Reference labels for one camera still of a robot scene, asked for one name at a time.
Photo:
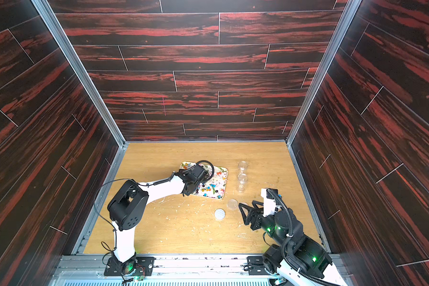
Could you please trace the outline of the clear plastic jar lid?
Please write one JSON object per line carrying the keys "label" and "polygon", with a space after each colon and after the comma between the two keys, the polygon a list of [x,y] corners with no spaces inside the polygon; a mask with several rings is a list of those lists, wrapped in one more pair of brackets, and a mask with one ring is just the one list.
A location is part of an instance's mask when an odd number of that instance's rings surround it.
{"label": "clear plastic jar lid", "polygon": [[235,210],[238,208],[238,201],[236,199],[230,199],[227,202],[227,208],[230,210]]}

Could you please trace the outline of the clear candy jar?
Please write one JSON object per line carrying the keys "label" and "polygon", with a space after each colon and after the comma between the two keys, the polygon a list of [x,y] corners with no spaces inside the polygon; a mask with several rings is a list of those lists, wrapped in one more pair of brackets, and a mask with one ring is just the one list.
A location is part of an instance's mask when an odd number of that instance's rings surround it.
{"label": "clear candy jar", "polygon": [[237,191],[239,193],[245,192],[245,186],[248,181],[248,176],[246,174],[239,174],[238,175],[238,187]]}
{"label": "clear candy jar", "polygon": [[240,171],[240,174],[245,174],[246,170],[248,169],[249,164],[246,161],[240,161],[238,163],[238,169]]}

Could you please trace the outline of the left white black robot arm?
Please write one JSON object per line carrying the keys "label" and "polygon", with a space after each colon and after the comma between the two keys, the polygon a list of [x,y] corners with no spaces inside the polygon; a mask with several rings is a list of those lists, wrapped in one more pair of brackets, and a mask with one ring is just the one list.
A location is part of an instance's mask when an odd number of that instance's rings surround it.
{"label": "left white black robot arm", "polygon": [[122,275],[131,276],[136,272],[135,229],[147,205],[172,195],[194,194],[200,184],[212,179],[214,174],[213,164],[201,160],[159,181],[138,183],[133,179],[125,180],[107,206],[110,218],[106,220],[114,233],[114,249],[110,251],[112,262]]}

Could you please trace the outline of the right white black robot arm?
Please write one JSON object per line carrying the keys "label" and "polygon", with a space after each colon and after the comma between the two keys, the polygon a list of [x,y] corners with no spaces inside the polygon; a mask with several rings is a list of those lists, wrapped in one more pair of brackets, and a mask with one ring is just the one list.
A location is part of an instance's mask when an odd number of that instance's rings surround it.
{"label": "right white black robot arm", "polygon": [[261,189],[262,202],[238,208],[244,225],[263,231],[274,242],[261,256],[247,257],[244,270],[250,275],[271,275],[270,286],[345,286],[322,245],[304,233],[303,224],[287,207],[277,189]]}

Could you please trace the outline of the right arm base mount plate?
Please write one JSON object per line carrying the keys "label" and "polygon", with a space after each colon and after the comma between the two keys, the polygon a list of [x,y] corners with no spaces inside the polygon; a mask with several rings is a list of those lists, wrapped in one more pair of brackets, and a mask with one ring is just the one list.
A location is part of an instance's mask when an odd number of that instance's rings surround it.
{"label": "right arm base mount plate", "polygon": [[250,276],[254,275],[275,275],[274,272],[270,272],[266,269],[263,257],[256,256],[247,256],[247,264],[243,268],[244,271],[248,272]]}

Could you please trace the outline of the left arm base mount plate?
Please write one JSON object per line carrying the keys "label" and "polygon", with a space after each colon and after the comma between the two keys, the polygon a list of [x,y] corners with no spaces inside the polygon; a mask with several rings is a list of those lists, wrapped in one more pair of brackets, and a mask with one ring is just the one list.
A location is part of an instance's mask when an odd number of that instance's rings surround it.
{"label": "left arm base mount plate", "polygon": [[154,257],[134,257],[120,262],[115,256],[109,258],[104,276],[151,276],[154,268]]}

